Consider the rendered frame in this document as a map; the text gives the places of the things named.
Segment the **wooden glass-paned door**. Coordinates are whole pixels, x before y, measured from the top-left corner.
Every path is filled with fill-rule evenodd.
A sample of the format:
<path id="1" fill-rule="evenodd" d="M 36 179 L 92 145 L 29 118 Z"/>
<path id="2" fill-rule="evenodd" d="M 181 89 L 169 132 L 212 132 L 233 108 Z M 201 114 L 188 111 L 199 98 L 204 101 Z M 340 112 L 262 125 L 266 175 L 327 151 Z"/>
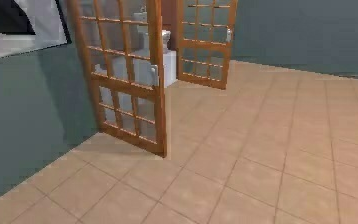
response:
<path id="1" fill-rule="evenodd" d="M 225 89 L 238 0 L 177 1 L 177 77 Z M 226 31 L 232 30 L 231 42 Z"/>
<path id="2" fill-rule="evenodd" d="M 116 6 L 115 4 L 120 7 L 120 19 L 105 18 L 102 15 L 103 9 L 106 6 Z M 125 20 L 122 11 L 124 5 L 137 8 L 146 6 L 147 23 Z M 68 0 L 67 7 L 72 17 L 79 56 L 99 131 L 165 157 L 167 131 L 161 0 Z M 158 66 L 158 86 L 136 83 L 130 58 L 139 57 L 129 53 L 128 42 L 123 44 L 123 51 L 110 50 L 103 30 L 105 23 L 121 24 L 125 41 L 128 39 L 125 25 L 148 26 L 150 57 L 141 59 Z M 125 56 L 128 73 L 126 80 L 115 77 L 109 55 Z M 104 64 L 103 62 L 107 74 L 95 72 L 95 65 Z"/>

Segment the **white toilet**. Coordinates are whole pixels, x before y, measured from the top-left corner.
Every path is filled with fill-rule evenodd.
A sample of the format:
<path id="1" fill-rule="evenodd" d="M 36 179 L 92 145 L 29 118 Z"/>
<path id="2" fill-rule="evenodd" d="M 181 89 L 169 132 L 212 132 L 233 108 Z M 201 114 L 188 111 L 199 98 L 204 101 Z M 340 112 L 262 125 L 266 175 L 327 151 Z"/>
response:
<path id="1" fill-rule="evenodd" d="M 139 8 L 137 8 L 136 6 L 128 7 L 124 5 L 122 11 L 124 13 L 125 20 L 147 23 L 146 6 L 140 6 Z M 108 7 L 106 6 L 102 11 L 102 15 L 105 18 L 120 19 L 120 12 L 121 10 L 118 5 Z M 134 72 L 134 78 L 136 83 L 146 86 L 152 86 L 150 74 L 152 63 L 148 60 L 141 59 L 142 57 L 150 57 L 148 26 L 140 24 L 129 24 L 125 26 L 127 26 L 126 28 L 128 30 L 128 34 L 126 35 L 126 37 L 128 38 L 126 39 L 127 41 L 125 41 L 123 38 L 121 24 L 103 24 L 103 30 L 105 31 L 105 37 L 107 38 L 107 47 L 109 47 L 110 50 L 123 51 L 123 44 L 125 42 L 128 42 L 130 47 L 129 53 L 131 53 L 131 55 L 139 57 L 130 58 L 132 65 L 131 67 Z M 176 52 L 169 50 L 167 47 L 171 39 L 171 31 L 162 29 L 161 36 L 163 43 L 164 87 L 166 88 L 172 83 L 174 83 L 176 80 L 176 62 L 174 60 Z M 115 72 L 115 77 L 126 80 L 128 77 L 128 73 L 125 56 L 109 55 L 109 58 L 112 70 Z M 95 72 L 107 74 L 105 62 L 103 63 L 104 64 L 95 65 Z"/>

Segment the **black framed wall picture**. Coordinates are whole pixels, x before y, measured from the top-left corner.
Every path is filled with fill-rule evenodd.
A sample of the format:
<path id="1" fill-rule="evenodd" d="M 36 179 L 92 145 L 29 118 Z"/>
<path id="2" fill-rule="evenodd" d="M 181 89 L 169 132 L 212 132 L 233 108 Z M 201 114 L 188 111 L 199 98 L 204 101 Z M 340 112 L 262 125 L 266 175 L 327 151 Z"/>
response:
<path id="1" fill-rule="evenodd" d="M 0 0 L 0 58 L 70 43 L 60 0 Z"/>

